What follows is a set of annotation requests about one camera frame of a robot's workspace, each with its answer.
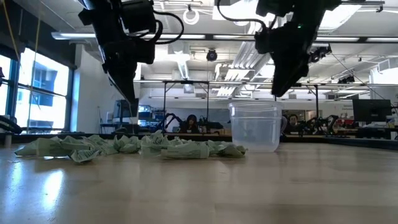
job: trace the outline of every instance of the table surface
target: table surface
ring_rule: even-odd
[[[0,149],[0,223],[397,223],[398,153],[281,144],[243,159],[71,160]]]

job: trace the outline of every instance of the ceiling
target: ceiling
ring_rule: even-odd
[[[83,9],[77,0],[14,0],[22,7],[32,12],[36,16],[42,13],[41,18],[62,32],[92,32],[90,26],[83,26],[78,18],[78,13]],[[384,10],[398,11],[398,1],[385,0]],[[214,1],[202,0],[202,6],[193,6],[194,9],[208,10],[211,13]],[[170,6],[168,4],[155,5],[156,9],[179,10],[186,6]],[[376,13],[377,7],[363,7],[361,10],[374,10],[374,12],[357,12],[345,24],[333,31],[331,35],[388,35],[398,36],[398,14],[391,12]],[[171,11],[179,17],[183,16],[183,11]],[[179,23],[172,17],[158,17],[164,26],[164,32],[178,33]],[[237,26],[229,21],[215,21],[211,15],[200,13],[200,19],[195,25],[185,24],[185,33],[213,33],[213,34],[245,34],[249,29],[247,26]],[[223,42],[223,41],[184,41],[189,46],[191,60],[187,62],[189,70],[208,70],[214,71],[216,63],[206,61],[206,53],[209,49],[215,49],[218,53],[218,60],[234,60],[239,52],[242,42]],[[398,55],[398,44],[332,44],[334,56],[329,55],[319,63],[311,65],[308,77],[302,81],[327,82],[331,81],[333,75],[345,71],[345,67],[353,69],[356,75],[367,81],[369,69],[377,65],[388,57]],[[86,44],[86,50],[100,60],[100,55],[94,42]],[[150,77],[157,73],[172,73],[178,70],[178,65],[173,61],[156,61],[152,65],[143,65],[142,73]]]

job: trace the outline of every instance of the computer screen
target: computer screen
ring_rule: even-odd
[[[120,118],[121,109],[123,118],[133,118],[137,116],[139,99],[136,98],[131,105],[126,100],[116,100],[114,103],[113,117]]]
[[[353,100],[353,109],[355,121],[382,122],[391,115],[391,101]]]

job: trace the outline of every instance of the security camera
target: security camera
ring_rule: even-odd
[[[214,62],[215,60],[217,60],[216,50],[215,49],[210,49],[209,52],[207,52],[206,59],[209,62]]]

